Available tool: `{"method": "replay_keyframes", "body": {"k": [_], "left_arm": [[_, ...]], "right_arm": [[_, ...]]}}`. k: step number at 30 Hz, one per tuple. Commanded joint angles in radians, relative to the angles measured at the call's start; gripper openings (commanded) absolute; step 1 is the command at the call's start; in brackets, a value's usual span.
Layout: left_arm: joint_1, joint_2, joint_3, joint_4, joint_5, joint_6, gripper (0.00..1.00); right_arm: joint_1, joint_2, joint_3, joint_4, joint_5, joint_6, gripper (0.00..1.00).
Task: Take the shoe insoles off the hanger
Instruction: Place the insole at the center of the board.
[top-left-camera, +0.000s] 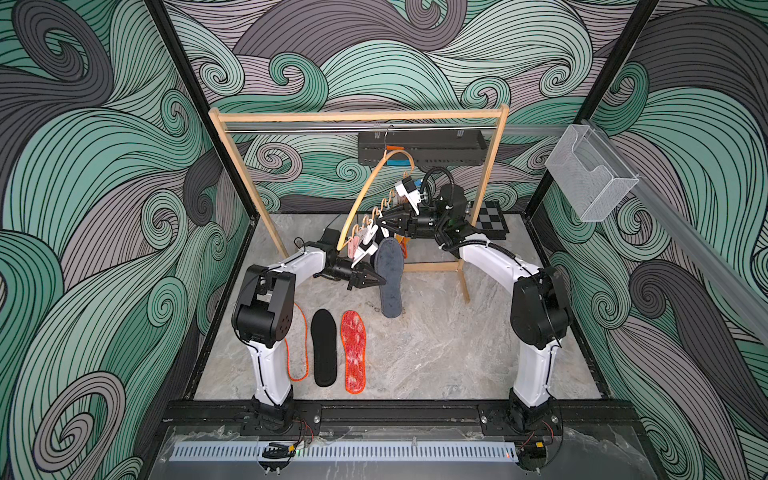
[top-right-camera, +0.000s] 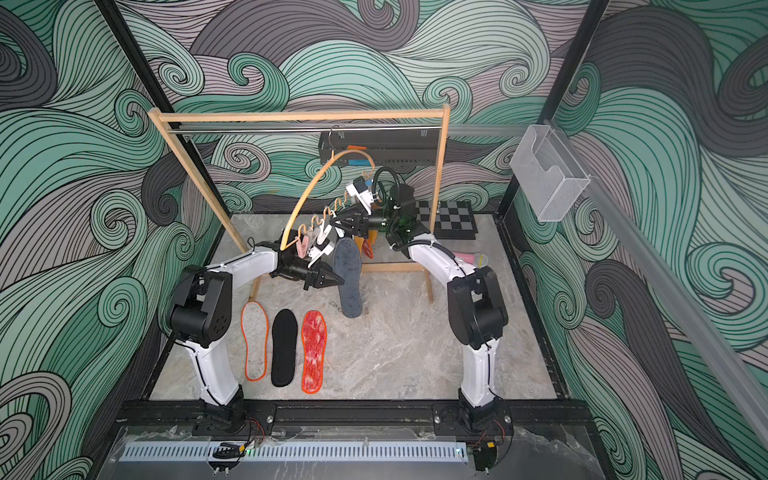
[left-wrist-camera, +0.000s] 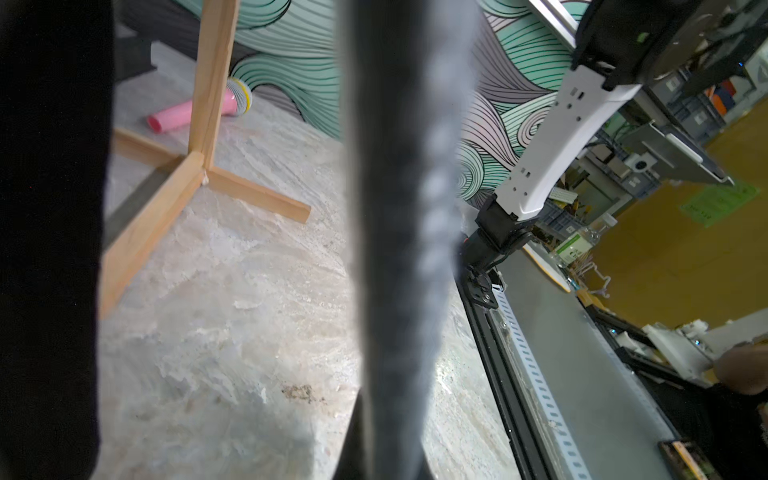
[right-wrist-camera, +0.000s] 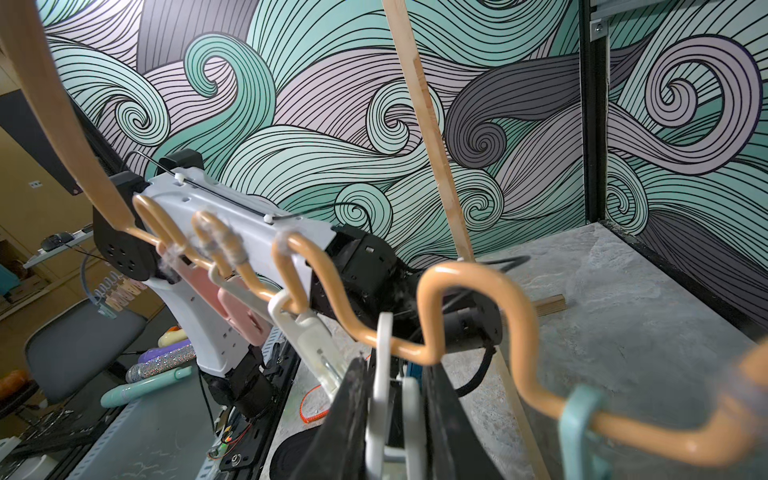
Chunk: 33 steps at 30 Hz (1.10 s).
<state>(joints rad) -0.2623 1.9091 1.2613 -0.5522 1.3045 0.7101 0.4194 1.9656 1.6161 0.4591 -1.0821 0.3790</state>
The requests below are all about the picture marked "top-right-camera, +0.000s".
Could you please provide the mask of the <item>grey insole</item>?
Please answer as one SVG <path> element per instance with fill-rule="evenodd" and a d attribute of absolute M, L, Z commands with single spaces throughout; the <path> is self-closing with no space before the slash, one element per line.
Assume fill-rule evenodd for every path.
<path fill-rule="evenodd" d="M 347 318 L 360 317 L 363 311 L 360 293 L 362 259 L 356 243 L 351 238 L 344 237 L 337 242 L 333 268 L 334 272 L 344 280 L 344 283 L 338 287 L 342 313 Z"/>

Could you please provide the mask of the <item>black insole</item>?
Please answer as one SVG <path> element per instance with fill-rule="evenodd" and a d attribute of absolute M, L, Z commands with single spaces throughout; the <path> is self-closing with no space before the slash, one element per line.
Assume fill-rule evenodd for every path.
<path fill-rule="evenodd" d="M 290 309 L 280 310 L 272 325 L 271 382 L 275 387 L 288 386 L 294 379 L 298 323 Z"/>

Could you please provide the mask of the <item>red patterned insole front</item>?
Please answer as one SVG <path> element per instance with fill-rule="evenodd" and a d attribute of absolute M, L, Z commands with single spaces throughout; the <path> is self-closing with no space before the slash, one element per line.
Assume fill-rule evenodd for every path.
<path fill-rule="evenodd" d="M 245 379 L 248 382 L 261 381 L 268 372 L 270 320 L 259 302 L 249 301 L 244 305 L 240 329 L 245 345 Z"/>

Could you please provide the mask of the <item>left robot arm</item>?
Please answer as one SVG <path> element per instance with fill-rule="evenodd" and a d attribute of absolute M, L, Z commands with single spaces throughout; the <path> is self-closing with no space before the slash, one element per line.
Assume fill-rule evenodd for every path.
<path fill-rule="evenodd" d="M 345 283 L 323 260 L 310 262 L 292 248 L 260 242 L 230 260 L 186 267 L 171 296 L 171 331 L 193 364 L 204 417 L 230 429 L 245 421 L 244 397 L 223 337 L 231 325 L 233 292 L 263 275 L 301 281 L 306 289 Z"/>

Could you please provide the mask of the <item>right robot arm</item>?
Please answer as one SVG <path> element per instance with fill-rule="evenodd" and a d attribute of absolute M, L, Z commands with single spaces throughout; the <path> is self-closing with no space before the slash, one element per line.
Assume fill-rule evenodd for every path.
<path fill-rule="evenodd" d="M 361 177 L 349 184 L 351 203 L 335 207 L 329 224 L 339 237 L 334 247 L 334 273 L 342 278 L 342 313 L 362 314 L 361 253 L 354 241 L 373 230 L 384 234 L 389 247 L 403 254 L 446 289 L 448 321 L 463 346 L 463 377 L 459 388 L 459 419 L 469 432 L 483 432 L 501 422 L 501 399 L 495 392 L 496 352 L 508 324 L 498 276 L 489 266 L 476 267 L 438 242 L 419 219 L 413 189 L 397 181 L 386 192 Z"/>

